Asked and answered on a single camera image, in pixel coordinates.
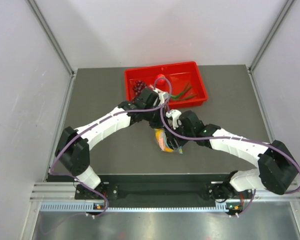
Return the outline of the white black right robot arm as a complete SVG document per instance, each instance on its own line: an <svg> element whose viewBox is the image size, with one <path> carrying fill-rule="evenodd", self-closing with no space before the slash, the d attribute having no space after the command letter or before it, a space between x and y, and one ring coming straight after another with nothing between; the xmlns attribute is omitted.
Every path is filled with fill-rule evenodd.
<svg viewBox="0 0 300 240"><path fill-rule="evenodd" d="M249 189L266 189L284 195L299 173L292 154L279 140L267 143L232 134L218 125L204 124L191 110L162 112L161 119L167 144L172 149L193 141L201 147L228 153L254 165L252 170L231 172L221 184L229 198Z"/></svg>

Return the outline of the clear zip top bag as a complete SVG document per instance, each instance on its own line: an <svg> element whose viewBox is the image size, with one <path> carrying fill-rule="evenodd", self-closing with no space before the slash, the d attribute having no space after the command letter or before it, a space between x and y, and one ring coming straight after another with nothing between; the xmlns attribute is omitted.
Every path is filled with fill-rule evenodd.
<svg viewBox="0 0 300 240"><path fill-rule="evenodd" d="M156 142L161 149L161 151L166 153L179 153L183 154L183 150L181 147L178 148L171 148L168 146L167 137L163 129L155 128L154 129L155 139Z"/></svg>

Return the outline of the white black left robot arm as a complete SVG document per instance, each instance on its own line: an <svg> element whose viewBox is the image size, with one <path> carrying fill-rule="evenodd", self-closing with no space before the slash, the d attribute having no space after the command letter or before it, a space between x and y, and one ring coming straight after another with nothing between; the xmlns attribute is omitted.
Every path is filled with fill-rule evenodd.
<svg viewBox="0 0 300 240"><path fill-rule="evenodd" d="M146 87L132 101L123 101L105 116L81 127L66 127L55 150L55 160L62 163L92 198L99 198L104 191L100 177L90 164L90 150L113 133L142 120L151 127L160 125L160 108L169 93Z"/></svg>

